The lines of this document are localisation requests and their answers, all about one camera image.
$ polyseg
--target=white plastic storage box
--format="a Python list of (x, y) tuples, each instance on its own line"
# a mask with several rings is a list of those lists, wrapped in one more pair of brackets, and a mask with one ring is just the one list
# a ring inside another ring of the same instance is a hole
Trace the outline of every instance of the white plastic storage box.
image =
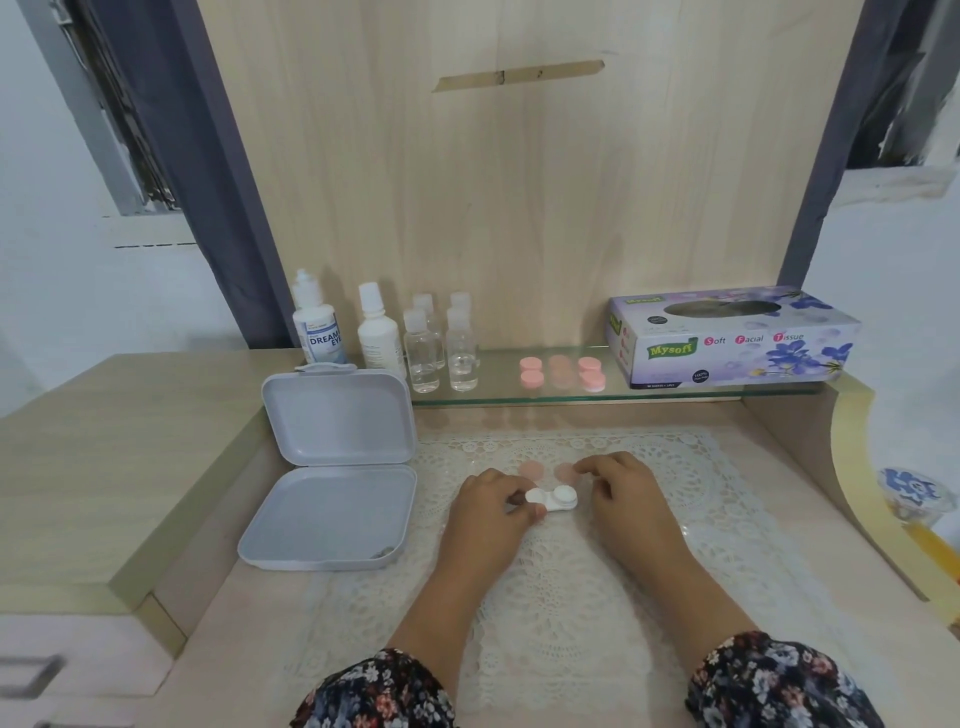
[(379, 569), (407, 538), (417, 473), (410, 390), (385, 370), (309, 364), (269, 376), (263, 402), (280, 453), (296, 466), (276, 482), (240, 539), (255, 567)]

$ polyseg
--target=tissue box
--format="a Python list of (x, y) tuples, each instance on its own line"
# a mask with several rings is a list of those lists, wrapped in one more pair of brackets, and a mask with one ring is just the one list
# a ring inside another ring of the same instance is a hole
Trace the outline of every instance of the tissue box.
[(632, 389), (827, 381), (860, 322), (792, 286), (610, 299), (607, 342)]

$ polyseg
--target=hand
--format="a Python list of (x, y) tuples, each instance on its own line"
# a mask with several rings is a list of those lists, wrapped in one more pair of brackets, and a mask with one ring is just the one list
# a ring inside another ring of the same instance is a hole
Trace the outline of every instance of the hand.
[(600, 540), (641, 584), (695, 564), (684, 534), (653, 472), (629, 452), (592, 455), (575, 463), (592, 473), (593, 517)]
[[(450, 505), (436, 572), (455, 574), (485, 594), (513, 563), (527, 529), (546, 516), (545, 506), (524, 499), (535, 487), (493, 468), (467, 478)], [(511, 513), (508, 502), (516, 505)]]

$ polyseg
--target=white bottle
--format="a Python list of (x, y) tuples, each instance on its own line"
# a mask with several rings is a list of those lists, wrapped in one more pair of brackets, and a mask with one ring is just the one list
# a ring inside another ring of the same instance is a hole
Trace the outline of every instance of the white bottle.
[(437, 337), (437, 361), (434, 366), (442, 369), (446, 366), (446, 352), (444, 351), (444, 327), (440, 323), (440, 317), (433, 310), (433, 294), (418, 293), (414, 296), (414, 308), (420, 308), (426, 312), (426, 327)]
[(337, 326), (337, 316), (333, 306), (324, 303), (324, 294), (317, 279), (300, 268), (290, 291), (297, 305), (294, 326), (307, 363), (332, 361), (346, 364), (347, 354), (344, 352), (340, 327)]
[(406, 378), (403, 352), (400, 350), (400, 329), (396, 321), (388, 318), (376, 283), (360, 284), (360, 306), (364, 321), (357, 329), (360, 347), (367, 369), (388, 369)]
[(477, 345), (470, 330), (470, 316), (463, 308), (446, 312), (446, 365), (450, 386), (468, 392), (477, 385)]
[(403, 312), (403, 348), (407, 351), (407, 368), (414, 392), (433, 392), (440, 386), (437, 372), (437, 335), (426, 327), (426, 311), (409, 308)]

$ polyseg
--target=white lace tablecloth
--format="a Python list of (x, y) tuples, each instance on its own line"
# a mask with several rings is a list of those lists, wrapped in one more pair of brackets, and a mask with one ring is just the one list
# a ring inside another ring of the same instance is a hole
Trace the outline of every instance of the white lace tablecloth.
[[(497, 432), (421, 438), (405, 552), (383, 570), (318, 573), (309, 626), (291, 650), (284, 690), (296, 702), (328, 673), (380, 648), (432, 566), (446, 510), (461, 482), (488, 467), (547, 469), (595, 452), (627, 450), (646, 462), (697, 558), (765, 630), (830, 654), (870, 690), (892, 681), (810, 573), (760, 500), (705, 430)], [(590, 713), (656, 698), (682, 701), (685, 679), (655, 605), (592, 532), (589, 483), (580, 505), (550, 514), (473, 624), (458, 711), (559, 709)]]

